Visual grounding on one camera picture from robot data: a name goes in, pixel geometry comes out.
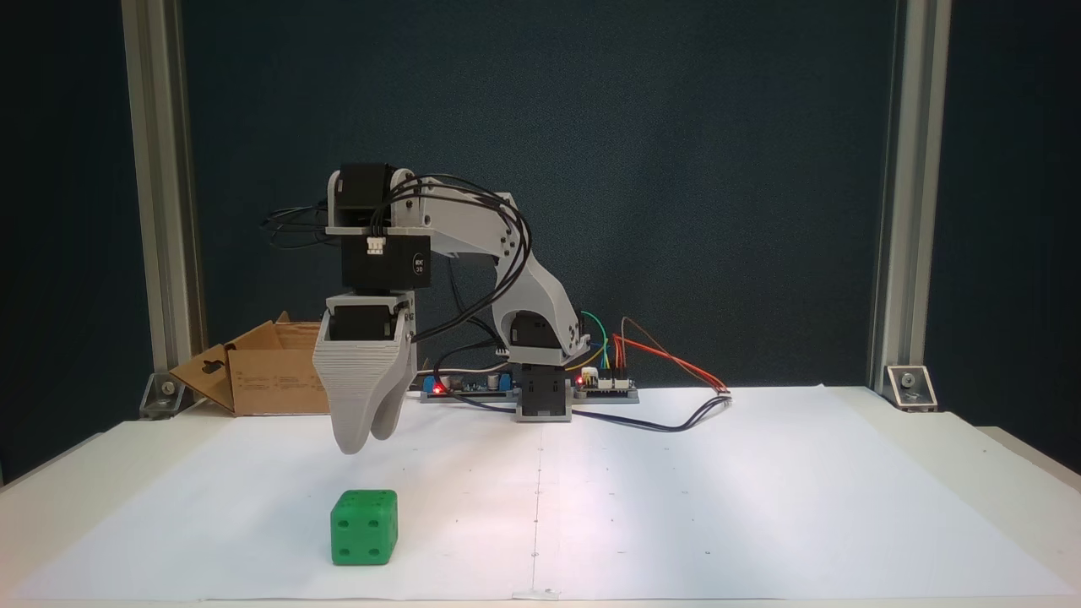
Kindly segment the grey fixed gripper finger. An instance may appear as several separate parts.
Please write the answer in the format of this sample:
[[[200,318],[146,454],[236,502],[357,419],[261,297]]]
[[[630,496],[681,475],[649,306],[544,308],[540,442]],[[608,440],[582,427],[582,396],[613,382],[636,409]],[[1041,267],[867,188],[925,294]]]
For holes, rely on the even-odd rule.
[[[406,341],[329,341],[313,346],[341,453],[356,454],[368,439],[389,439],[408,389]]]

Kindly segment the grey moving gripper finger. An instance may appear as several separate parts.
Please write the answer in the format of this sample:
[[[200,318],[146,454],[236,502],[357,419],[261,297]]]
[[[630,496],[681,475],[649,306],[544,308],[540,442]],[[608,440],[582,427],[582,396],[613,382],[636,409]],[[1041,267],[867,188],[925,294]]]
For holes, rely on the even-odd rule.
[[[397,427],[405,392],[416,376],[416,346],[413,344],[416,320],[408,307],[395,315],[393,341],[373,351],[378,369],[370,395],[370,433],[377,440],[389,439]]]

